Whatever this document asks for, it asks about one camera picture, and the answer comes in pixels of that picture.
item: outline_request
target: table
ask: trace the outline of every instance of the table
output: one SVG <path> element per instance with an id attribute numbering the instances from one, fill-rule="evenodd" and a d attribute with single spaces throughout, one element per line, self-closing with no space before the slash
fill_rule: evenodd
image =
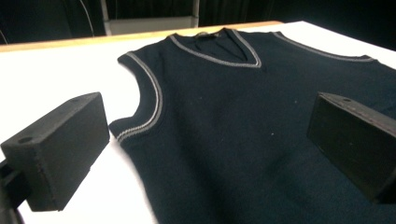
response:
<path id="1" fill-rule="evenodd" d="M 247 32 L 280 31 L 315 49 L 346 56 L 370 55 L 396 69 L 396 52 L 363 43 L 305 21 L 256 22 L 228 26 Z M 220 27 L 177 31 L 194 35 Z M 4 142 L 56 106 L 75 96 L 99 91 L 107 122 L 130 117 L 139 103 L 134 76 L 117 58 L 164 39 L 175 31 L 84 38 L 0 47 L 0 142 Z M 156 223 L 134 165 L 114 136 L 62 212 L 33 213 L 20 206 L 31 223 Z"/>

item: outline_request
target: dark background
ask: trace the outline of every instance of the dark background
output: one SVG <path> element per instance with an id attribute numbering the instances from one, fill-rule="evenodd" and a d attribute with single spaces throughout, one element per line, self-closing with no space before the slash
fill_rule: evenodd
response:
<path id="1" fill-rule="evenodd" d="M 104 35 L 100 0 L 83 0 L 94 35 Z M 190 16 L 192 0 L 106 0 L 109 18 Z M 250 21 L 308 21 L 396 50 L 394 0 L 201 0 L 200 26 Z M 92 36 L 78 0 L 0 0 L 8 43 Z"/>

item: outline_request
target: garment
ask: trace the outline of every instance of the garment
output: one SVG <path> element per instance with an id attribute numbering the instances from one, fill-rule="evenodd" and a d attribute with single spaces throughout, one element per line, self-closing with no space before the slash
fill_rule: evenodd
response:
<path id="1" fill-rule="evenodd" d="M 110 124 L 160 223 L 390 223 L 306 137 L 318 91 L 396 119 L 396 71 L 281 33 L 170 35 L 119 57 L 135 114 Z"/>

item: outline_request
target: screw hole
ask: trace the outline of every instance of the screw hole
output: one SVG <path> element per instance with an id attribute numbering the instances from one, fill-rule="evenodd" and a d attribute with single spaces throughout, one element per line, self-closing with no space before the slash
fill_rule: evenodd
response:
<path id="1" fill-rule="evenodd" d="M 30 142 L 30 141 L 32 141 L 32 137 L 24 137 L 24 138 L 21 138 L 20 140 L 18 140 L 18 143 L 19 144 L 23 144 L 23 143 L 27 143 L 27 142 Z"/>

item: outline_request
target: white table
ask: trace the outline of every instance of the white table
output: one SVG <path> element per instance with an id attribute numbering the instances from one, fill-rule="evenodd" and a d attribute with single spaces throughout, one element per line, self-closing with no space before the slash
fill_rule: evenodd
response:
<path id="1" fill-rule="evenodd" d="M 366 54 L 396 69 L 395 51 L 304 21 L 246 27 L 239 30 L 280 31 L 316 49 L 346 56 Z M 181 33 L 193 35 L 197 30 Z M 118 64 L 117 58 L 128 50 L 160 41 L 164 34 L 68 47 L 45 45 L 46 49 L 34 45 L 27 45 L 28 49 L 0 47 L 4 51 L 0 52 L 0 143 L 64 101 L 88 92 L 102 93 L 108 123 L 132 116 L 139 103 L 139 90 L 134 76 Z M 27 203 L 20 206 L 20 211 L 27 224 L 156 223 L 138 174 L 114 136 L 62 212 L 33 213 Z"/>

